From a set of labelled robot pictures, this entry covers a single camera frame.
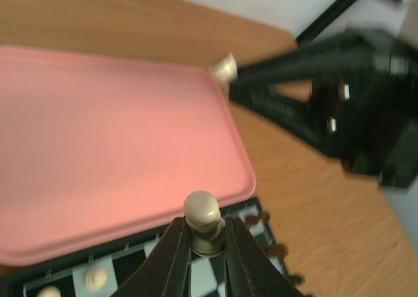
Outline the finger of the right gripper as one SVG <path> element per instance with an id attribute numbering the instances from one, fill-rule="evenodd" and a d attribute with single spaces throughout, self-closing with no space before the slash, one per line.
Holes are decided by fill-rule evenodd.
<path id="1" fill-rule="evenodd" d="M 270 84 L 229 84 L 229 101 L 273 122 L 307 145 L 326 153 L 325 120 L 308 101 L 274 92 Z"/>
<path id="2" fill-rule="evenodd" d="M 335 35 L 303 44 L 284 54 L 238 67 L 237 82 L 286 82 L 313 79 L 342 60 L 353 37 Z"/>

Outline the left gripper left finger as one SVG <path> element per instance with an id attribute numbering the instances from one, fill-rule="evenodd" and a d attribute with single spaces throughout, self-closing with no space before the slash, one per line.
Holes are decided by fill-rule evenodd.
<path id="1" fill-rule="evenodd" d="M 172 220 L 141 266 L 114 296 L 190 296 L 191 229 L 183 217 Z"/>

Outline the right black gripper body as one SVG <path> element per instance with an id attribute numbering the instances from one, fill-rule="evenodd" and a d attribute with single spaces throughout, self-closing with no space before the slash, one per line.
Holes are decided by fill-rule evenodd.
<path id="1" fill-rule="evenodd" d="M 310 102 L 336 125 L 332 149 L 344 170 L 409 187 L 417 177 L 417 49 L 380 29 L 348 29 L 321 43 L 340 83 L 315 87 Z"/>

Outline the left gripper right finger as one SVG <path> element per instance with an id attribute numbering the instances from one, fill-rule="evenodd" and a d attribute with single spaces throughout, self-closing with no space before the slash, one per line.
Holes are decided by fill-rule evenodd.
<path id="1" fill-rule="evenodd" d="M 239 218 L 225 220 L 225 295 L 303 297 L 271 263 Z"/>

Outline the white pawn eight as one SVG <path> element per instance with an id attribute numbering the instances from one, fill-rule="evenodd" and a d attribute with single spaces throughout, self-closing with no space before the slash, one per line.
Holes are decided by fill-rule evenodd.
<path id="1" fill-rule="evenodd" d="M 85 286 L 90 291 L 101 290 L 107 282 L 108 272 L 102 267 L 90 268 L 84 278 Z"/>

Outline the white chess knight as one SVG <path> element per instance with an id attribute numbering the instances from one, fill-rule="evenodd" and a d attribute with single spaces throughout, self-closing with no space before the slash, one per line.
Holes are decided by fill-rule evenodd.
<path id="1" fill-rule="evenodd" d="M 229 53 L 222 60 L 210 67 L 210 74 L 221 83 L 229 83 L 238 77 L 236 59 Z"/>

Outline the white chess rook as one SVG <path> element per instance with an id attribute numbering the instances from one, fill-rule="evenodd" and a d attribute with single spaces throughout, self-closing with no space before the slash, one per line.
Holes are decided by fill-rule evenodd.
<path id="1" fill-rule="evenodd" d="M 47 286 L 37 293 L 37 297 L 61 297 L 61 291 L 55 286 Z"/>

